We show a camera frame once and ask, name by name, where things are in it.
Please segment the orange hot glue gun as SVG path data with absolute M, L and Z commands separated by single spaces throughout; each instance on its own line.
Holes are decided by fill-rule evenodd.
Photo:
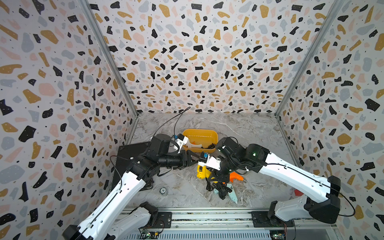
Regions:
M 228 184 L 232 184 L 234 180 L 238 180 L 242 182 L 245 181 L 244 178 L 236 172 L 230 174 L 230 182 Z

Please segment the yellow plastic storage box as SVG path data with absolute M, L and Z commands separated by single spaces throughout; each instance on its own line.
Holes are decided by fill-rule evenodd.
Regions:
M 188 143 L 195 145 L 202 144 L 204 147 L 208 147 L 210 144 L 217 144 L 219 141 L 218 133 L 213 130 L 205 129 L 187 129 L 183 132 L 183 135 L 189 138 Z M 214 153 L 214 149 L 196 149 L 196 148 L 187 148 L 186 145 L 183 146 L 184 150 L 191 150 L 194 153 Z

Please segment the yellow hot glue gun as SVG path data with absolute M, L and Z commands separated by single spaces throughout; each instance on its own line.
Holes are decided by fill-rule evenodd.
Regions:
M 213 174 L 213 171 L 213 168 L 208 168 L 206 166 L 198 165 L 197 167 L 197 178 L 204 179 L 206 181 L 206 190 L 209 192 L 214 190 L 213 181 L 215 179 L 215 175 Z

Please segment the white hot glue gun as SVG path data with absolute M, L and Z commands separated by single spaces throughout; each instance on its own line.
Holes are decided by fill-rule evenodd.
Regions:
M 204 147 L 202 144 L 192 144 L 192 143 L 187 143 L 186 144 L 187 148 L 196 148 L 196 149 L 214 149 L 216 147 L 215 144 L 210 144 L 208 147 Z

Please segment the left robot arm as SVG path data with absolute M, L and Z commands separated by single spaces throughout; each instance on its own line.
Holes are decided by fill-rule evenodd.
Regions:
M 118 216 L 132 198 L 153 179 L 160 176 L 160 169 L 181 170 L 197 163 L 195 154 L 183 150 L 188 137 L 181 134 L 176 139 L 158 134 L 151 139 L 146 150 L 129 158 L 129 166 L 121 180 L 103 202 L 79 225 L 70 225 L 63 232 L 66 240 L 122 240 L 130 233 L 158 224 L 158 208 L 148 202 L 135 208 L 121 220 Z

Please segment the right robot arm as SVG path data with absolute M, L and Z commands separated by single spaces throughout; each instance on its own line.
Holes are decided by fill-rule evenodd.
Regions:
M 302 196 L 289 201 L 274 201 L 269 210 L 270 219 L 290 221 L 312 218 L 334 224 L 341 216 L 341 180 L 336 176 L 320 177 L 292 165 L 270 150 L 250 144 L 246 148 L 230 137 L 216 145 L 219 157 L 202 154 L 206 167 L 212 169 L 212 181 L 227 183 L 237 170 L 255 172 L 273 177 L 300 191 Z

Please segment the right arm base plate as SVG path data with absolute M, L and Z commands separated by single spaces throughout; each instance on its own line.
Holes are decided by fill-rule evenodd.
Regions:
M 268 217 L 267 211 L 253 211 L 251 212 L 251 219 L 253 222 L 254 228 L 283 228 L 283 227 L 294 227 L 292 220 L 288 222 L 281 221 L 273 217 L 270 219 Z

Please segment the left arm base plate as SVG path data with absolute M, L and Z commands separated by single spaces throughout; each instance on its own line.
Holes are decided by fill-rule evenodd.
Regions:
M 144 220 L 145 225 L 140 229 L 169 229 L 172 224 L 172 212 L 156 212 L 146 214 Z

